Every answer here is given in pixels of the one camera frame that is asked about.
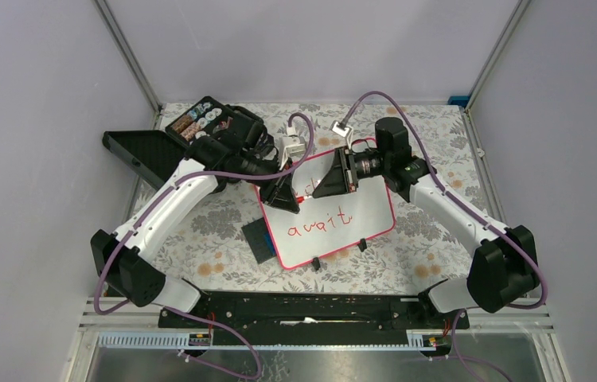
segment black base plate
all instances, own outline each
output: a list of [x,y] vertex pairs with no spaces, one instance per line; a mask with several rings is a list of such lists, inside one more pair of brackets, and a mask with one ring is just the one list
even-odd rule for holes
[[[406,345],[407,329],[442,330],[445,320],[456,315],[424,318],[415,296],[205,293],[191,314],[205,318],[214,313],[215,321],[231,326],[252,345]],[[319,323],[302,323],[306,318]],[[163,310],[158,327],[206,329],[207,325]],[[469,327],[467,316],[458,321],[459,329]],[[214,330],[214,345],[241,345],[227,331]]]

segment word await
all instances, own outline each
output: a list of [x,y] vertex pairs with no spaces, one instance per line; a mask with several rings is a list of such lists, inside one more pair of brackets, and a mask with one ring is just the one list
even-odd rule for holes
[[327,232],[328,230],[333,230],[334,228],[337,228],[338,226],[348,225],[348,224],[350,224],[351,221],[353,221],[352,216],[348,216],[347,220],[345,219],[346,215],[341,210],[340,205],[338,206],[338,214],[337,214],[337,216],[341,218],[340,224],[339,224],[338,219],[336,219],[336,221],[334,222],[334,217],[331,216],[329,213],[327,213],[326,215],[327,215],[327,217],[329,217],[329,219],[327,219],[326,222],[315,221],[311,225],[304,224],[302,229],[299,229],[298,227],[290,227],[287,230],[287,234],[289,236],[303,236],[303,234],[301,232],[308,233],[313,230]]

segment red handwriting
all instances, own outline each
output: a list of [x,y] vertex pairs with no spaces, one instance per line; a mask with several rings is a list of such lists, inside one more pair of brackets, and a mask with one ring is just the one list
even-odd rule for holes
[[345,216],[345,214],[343,213],[343,211],[341,211],[341,206],[338,206],[338,215],[341,217],[341,221],[343,222],[343,224],[350,224],[350,221],[353,219],[352,216],[348,217],[348,221],[346,222],[345,219],[343,219],[343,217]]
[[[326,220],[326,222],[324,221],[314,221],[312,224],[308,225],[308,224],[304,224],[302,226],[303,228],[303,232],[304,233],[308,233],[313,231],[313,228],[316,228],[319,231],[322,232],[328,232],[330,229],[336,228],[337,225],[336,223],[338,222],[338,220],[336,220],[336,222],[334,222],[334,217],[331,216],[329,213],[326,214],[326,216],[329,218]],[[353,221],[353,217],[352,216],[348,216],[348,220],[345,220],[345,216],[346,214],[343,213],[343,210],[341,209],[341,206],[338,206],[338,217],[341,218],[341,225],[348,225],[350,224],[351,221]],[[297,227],[289,227],[289,229],[287,230],[287,234],[289,236],[302,236],[301,231],[299,228]]]
[[[306,188],[303,189],[303,195],[311,195],[313,193],[313,191],[315,191],[315,187],[317,187],[319,185],[319,181],[317,181],[317,183],[315,182],[315,180],[311,177],[310,178],[310,184],[306,186]],[[294,195],[298,196],[299,193],[294,191]]]

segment red whiteboard border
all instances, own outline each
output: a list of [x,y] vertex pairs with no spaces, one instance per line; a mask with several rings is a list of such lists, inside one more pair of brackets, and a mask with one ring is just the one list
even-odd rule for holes
[[[374,139],[374,138],[367,138],[366,140],[368,140],[368,141],[370,140],[370,141],[373,141],[373,142],[376,141],[376,139]],[[331,150],[328,150],[328,151],[324,151],[324,152],[322,152],[320,154],[313,155],[312,157],[308,157],[308,159],[306,159],[306,162],[309,161],[309,160],[311,160],[311,159],[319,158],[322,155],[327,155],[329,153],[333,153],[335,150],[336,149],[331,149]],[[261,213],[263,214],[263,221],[266,222],[266,228],[268,228],[268,233],[271,235],[271,241],[273,242],[273,247],[275,247],[275,254],[277,255],[277,258],[278,258],[278,261],[279,261],[279,265],[282,268],[284,268],[284,269],[286,269],[286,270],[289,271],[291,269],[302,267],[302,266],[310,263],[312,260],[308,260],[305,263],[300,263],[298,265],[294,265],[293,267],[285,267],[284,266],[284,264],[282,263],[282,257],[280,257],[280,255],[279,255],[279,251],[277,249],[277,245],[275,245],[275,237],[273,236],[273,232],[271,231],[271,226],[268,224],[268,218],[266,217],[266,210],[265,210],[265,208],[263,206],[263,202],[261,201],[261,196],[259,195],[259,188],[255,187],[254,188],[254,192],[256,193],[256,199],[259,201],[259,205],[261,206]],[[392,198],[390,197],[390,189],[388,187],[385,187],[385,192],[388,193],[388,203],[390,204],[390,212],[392,213],[392,227],[390,227],[390,228],[388,228],[388,229],[386,229],[386,230],[384,230],[382,232],[378,232],[375,235],[371,235],[369,237],[366,237],[365,239],[367,239],[367,240],[371,240],[374,237],[377,237],[377,236],[383,235],[385,233],[388,233],[388,232],[392,231],[392,229],[395,228],[395,226],[397,225],[397,219],[396,219],[396,216],[395,216],[395,209],[394,209],[394,206],[392,205]],[[319,255],[319,256],[316,256],[316,257],[322,258],[322,257],[328,256],[328,255],[331,255],[332,253],[335,253],[335,252],[338,252],[338,251],[342,251],[342,250],[344,250],[346,248],[354,247],[354,246],[356,246],[358,244],[359,244],[359,242],[356,241],[356,242],[354,242],[352,244],[345,245],[344,247],[341,247],[339,249],[335,249],[335,250],[333,250],[331,252],[325,253],[324,255]]]

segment whiteboard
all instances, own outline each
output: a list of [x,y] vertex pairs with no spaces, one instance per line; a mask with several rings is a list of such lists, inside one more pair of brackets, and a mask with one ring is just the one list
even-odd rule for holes
[[[297,196],[311,194],[327,173],[333,150],[308,158],[295,172]],[[392,200],[383,177],[364,179],[355,193],[307,199],[298,214],[261,203],[280,265],[292,269],[359,244],[395,227]]]

